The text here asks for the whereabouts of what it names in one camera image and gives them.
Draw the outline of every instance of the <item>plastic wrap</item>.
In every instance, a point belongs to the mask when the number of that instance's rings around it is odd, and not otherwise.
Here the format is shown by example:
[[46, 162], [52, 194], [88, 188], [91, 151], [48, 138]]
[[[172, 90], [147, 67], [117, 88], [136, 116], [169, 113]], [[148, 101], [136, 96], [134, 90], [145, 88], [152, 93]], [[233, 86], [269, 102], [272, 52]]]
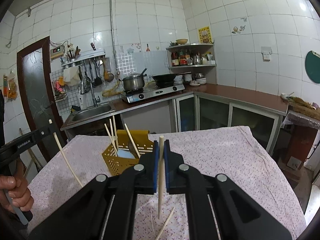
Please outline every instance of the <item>plastic wrap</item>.
[[287, 116], [281, 123], [281, 128], [288, 124], [295, 124], [299, 126], [307, 126], [320, 130], [320, 121], [304, 114], [289, 110]]

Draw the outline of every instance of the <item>silver screw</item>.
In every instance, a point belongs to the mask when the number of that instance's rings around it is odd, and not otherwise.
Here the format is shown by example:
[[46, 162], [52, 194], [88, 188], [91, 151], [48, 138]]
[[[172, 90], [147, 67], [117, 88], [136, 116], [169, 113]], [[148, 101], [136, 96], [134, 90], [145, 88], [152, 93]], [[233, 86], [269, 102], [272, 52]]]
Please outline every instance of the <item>silver screw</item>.
[[96, 177], [96, 180], [97, 180], [98, 182], [104, 182], [106, 179], [107, 179], [107, 176], [104, 175], [104, 174], [99, 174], [99, 175]]
[[221, 182], [225, 182], [225, 181], [227, 180], [227, 176], [224, 175], [224, 174], [219, 174], [219, 175], [217, 176], [217, 180], [218, 180], [218, 181], [221, 181]]
[[189, 170], [189, 165], [187, 165], [187, 164], [180, 164], [180, 165], [179, 165], [179, 169], [182, 170], [182, 171], [187, 171], [187, 170]]
[[142, 171], [144, 169], [144, 166], [142, 164], [136, 164], [133, 168], [136, 171]]

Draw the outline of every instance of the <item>basket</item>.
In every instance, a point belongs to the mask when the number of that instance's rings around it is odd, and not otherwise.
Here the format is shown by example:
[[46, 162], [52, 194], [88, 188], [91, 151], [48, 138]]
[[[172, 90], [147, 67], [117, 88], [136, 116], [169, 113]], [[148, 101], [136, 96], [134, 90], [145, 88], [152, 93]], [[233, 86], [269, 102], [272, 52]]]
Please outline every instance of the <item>basket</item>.
[[[153, 142], [149, 140], [147, 130], [130, 130], [133, 141], [135, 142], [140, 155], [151, 153], [153, 151]], [[117, 130], [119, 149], [129, 151], [128, 143], [130, 141], [126, 130]], [[102, 153], [102, 157], [112, 176], [120, 175], [125, 169], [139, 163], [136, 153], [132, 153], [135, 159], [121, 158], [115, 156], [113, 145]]]

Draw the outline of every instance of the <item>yellow bowl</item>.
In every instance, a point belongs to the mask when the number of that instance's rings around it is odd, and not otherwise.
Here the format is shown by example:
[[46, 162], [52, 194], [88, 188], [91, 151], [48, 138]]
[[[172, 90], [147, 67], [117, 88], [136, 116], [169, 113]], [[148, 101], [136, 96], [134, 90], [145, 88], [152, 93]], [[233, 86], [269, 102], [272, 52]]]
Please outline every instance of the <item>yellow bowl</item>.
[[179, 40], [176, 40], [176, 42], [179, 44], [179, 45], [182, 45], [182, 44], [186, 44], [188, 42], [188, 39], [179, 39]]

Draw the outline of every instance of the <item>wall-mounted shelf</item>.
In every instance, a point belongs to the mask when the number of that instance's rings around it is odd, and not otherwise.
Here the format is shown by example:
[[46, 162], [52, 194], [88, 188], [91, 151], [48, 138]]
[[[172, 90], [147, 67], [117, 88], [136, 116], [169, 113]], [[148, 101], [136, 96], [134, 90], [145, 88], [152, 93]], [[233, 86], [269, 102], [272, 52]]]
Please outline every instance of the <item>wall-mounted shelf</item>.
[[169, 69], [186, 68], [186, 67], [216, 67], [216, 66], [217, 66], [217, 64], [214, 64], [214, 65], [183, 65], [183, 66], [169, 67]]
[[174, 52], [180, 49], [190, 49], [190, 50], [197, 50], [200, 54], [203, 54], [207, 52], [212, 46], [213, 46], [213, 43], [187, 43], [183, 45], [170, 46], [166, 48], [166, 50], [170, 52]]
[[83, 52], [80, 57], [78, 57], [75, 61], [71, 61], [71, 62], [66, 62], [64, 64], [61, 64], [61, 66], [65, 66], [65, 65], [69, 65], [71, 63], [76, 63], [78, 61], [82, 61], [88, 58], [93, 58], [93, 57], [99, 57], [99, 56], [104, 56], [106, 53], [104, 51], [104, 49], [97, 49], [97, 50], [91, 50], [91, 51], [86, 51]]

